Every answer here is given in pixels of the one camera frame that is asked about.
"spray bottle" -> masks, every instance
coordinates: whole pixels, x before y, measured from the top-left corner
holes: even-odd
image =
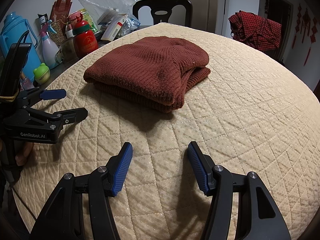
[[[42,37],[42,54],[44,57],[45,64],[49,67],[49,69],[53,69],[56,67],[59,62],[56,61],[56,55],[59,51],[58,46],[49,38],[47,34],[47,30],[51,33],[55,33],[56,31],[51,27],[52,20],[49,20],[41,29],[39,35]]]

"woven basket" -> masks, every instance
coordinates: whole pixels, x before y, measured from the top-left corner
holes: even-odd
[[[65,37],[63,35],[63,32],[61,30],[61,27],[60,27],[60,22],[59,21],[56,21],[56,22],[53,22],[51,24],[51,27],[57,32],[57,34],[55,33],[51,33],[51,32],[48,32],[49,33],[49,36],[50,36],[50,39],[53,40],[53,42],[55,44],[57,44],[58,47],[60,47],[60,45],[65,41]]]

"red checkered cloth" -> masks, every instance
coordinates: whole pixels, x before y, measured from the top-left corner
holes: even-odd
[[[244,11],[232,15],[229,21],[234,40],[260,51],[279,48],[280,23]]]

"green food packet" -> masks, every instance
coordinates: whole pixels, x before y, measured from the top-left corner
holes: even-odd
[[[87,12],[87,10],[83,8],[80,11],[82,13],[83,19],[89,23],[93,33],[98,32],[99,30],[94,26],[93,20],[92,20],[91,16],[89,15],[89,13]]]

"red jar with green band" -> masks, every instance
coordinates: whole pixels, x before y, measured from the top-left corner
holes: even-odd
[[[73,43],[76,54],[79,58],[83,58],[98,48],[97,39],[90,29],[89,23],[83,20],[82,14],[80,14],[80,17],[77,17],[77,22],[72,33],[74,35]]]

